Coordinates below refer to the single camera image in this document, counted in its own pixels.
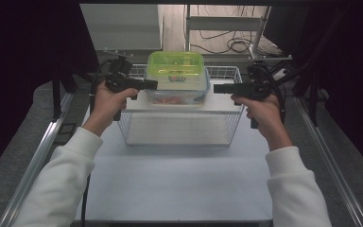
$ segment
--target handheld controller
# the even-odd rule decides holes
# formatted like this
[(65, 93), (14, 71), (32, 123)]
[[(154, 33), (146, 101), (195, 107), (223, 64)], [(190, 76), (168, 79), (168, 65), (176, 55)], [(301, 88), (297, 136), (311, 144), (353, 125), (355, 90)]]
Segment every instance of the handheld controller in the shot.
[[(113, 60), (109, 67), (109, 75), (107, 75), (105, 85), (113, 93), (120, 93), (128, 88), (137, 90), (157, 90), (158, 81), (151, 79), (134, 79), (128, 77), (132, 64), (126, 61), (126, 58), (119, 56), (118, 60)], [(136, 100), (137, 96), (133, 96), (131, 100)], [(119, 121), (121, 111), (119, 110), (113, 117), (114, 121)]]
[[(236, 96), (247, 97), (252, 100), (262, 101), (271, 93), (271, 86), (268, 80), (261, 77), (262, 71), (255, 67), (249, 67), (250, 79), (244, 83), (225, 83), (214, 84), (214, 93), (217, 94), (234, 94)], [(258, 129), (258, 122), (253, 118), (251, 128)]]

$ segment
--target white sweatshirt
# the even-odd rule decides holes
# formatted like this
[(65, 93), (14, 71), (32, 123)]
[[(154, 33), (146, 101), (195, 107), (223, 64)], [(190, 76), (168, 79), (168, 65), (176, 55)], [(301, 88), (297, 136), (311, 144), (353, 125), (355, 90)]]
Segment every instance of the white sweatshirt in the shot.
[[(70, 226), (101, 145), (98, 136), (78, 128), (65, 146), (57, 147), (13, 226)], [(298, 148), (274, 150), (267, 155), (267, 162), (274, 226), (331, 226), (314, 173), (303, 165)]]

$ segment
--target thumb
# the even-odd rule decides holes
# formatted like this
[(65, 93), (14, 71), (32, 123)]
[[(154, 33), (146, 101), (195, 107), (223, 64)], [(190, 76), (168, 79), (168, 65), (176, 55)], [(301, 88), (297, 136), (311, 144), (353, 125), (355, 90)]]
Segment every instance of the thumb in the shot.
[(128, 88), (125, 91), (117, 93), (116, 96), (118, 96), (121, 99), (126, 99), (127, 97), (130, 97), (130, 96), (137, 96), (138, 93), (139, 93), (139, 91), (137, 89)]

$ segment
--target white wire rack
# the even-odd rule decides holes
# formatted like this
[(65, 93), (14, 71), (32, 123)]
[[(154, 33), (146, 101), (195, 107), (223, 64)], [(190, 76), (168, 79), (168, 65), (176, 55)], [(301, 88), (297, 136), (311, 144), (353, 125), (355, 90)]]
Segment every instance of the white wire rack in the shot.
[[(133, 65), (130, 76), (145, 76), (145, 64)], [(207, 66), (211, 84), (241, 82), (234, 66)], [(128, 102), (119, 127), (128, 145), (229, 146), (243, 108), (234, 106), (230, 95), (207, 94), (200, 107), (157, 107), (140, 92), (138, 101)]]

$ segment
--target white table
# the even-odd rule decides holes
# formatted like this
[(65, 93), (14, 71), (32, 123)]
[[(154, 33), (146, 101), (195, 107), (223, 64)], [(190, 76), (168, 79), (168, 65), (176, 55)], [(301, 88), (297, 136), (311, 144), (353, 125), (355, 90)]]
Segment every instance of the white table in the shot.
[(102, 139), (91, 177), (89, 220), (272, 218), (268, 145), (244, 114), (229, 147), (128, 147), (116, 122)]

